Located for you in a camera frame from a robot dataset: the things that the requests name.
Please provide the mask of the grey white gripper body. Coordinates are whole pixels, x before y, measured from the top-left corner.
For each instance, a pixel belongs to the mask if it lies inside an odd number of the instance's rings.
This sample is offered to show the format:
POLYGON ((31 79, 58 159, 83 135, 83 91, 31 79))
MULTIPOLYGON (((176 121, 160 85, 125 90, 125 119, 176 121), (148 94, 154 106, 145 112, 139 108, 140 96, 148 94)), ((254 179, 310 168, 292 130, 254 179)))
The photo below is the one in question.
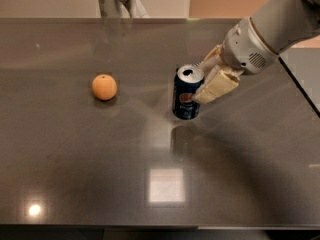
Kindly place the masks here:
POLYGON ((227 33, 221 57, 227 65, 246 74, 257 74, 278 59, 260 38, 250 17, 242 19, 227 33))

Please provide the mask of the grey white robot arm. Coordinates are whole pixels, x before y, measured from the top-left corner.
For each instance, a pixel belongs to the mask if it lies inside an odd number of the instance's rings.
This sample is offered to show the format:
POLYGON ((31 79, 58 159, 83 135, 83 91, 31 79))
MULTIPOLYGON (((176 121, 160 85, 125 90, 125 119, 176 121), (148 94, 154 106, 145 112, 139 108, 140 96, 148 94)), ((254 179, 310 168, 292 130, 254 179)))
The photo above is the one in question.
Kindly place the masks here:
POLYGON ((224 96, 241 75, 263 71, 294 44, 318 36, 319 9, 320 0, 269 0, 243 18, 200 63, 205 80, 192 99, 207 104, 224 96))

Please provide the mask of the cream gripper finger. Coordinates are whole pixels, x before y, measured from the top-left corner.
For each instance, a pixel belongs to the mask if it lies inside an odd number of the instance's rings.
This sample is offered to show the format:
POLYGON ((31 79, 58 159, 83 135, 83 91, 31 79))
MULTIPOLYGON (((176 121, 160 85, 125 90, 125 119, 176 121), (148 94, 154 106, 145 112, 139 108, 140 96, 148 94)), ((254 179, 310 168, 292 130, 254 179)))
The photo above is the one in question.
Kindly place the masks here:
POLYGON ((228 94, 239 86, 240 78, 230 67, 215 66, 206 75, 204 83, 192 96, 199 104, 207 104, 228 94))
POLYGON ((202 60, 199 65, 199 69, 204 73, 208 74, 215 65, 221 62, 221 47, 222 45, 216 45, 202 60))

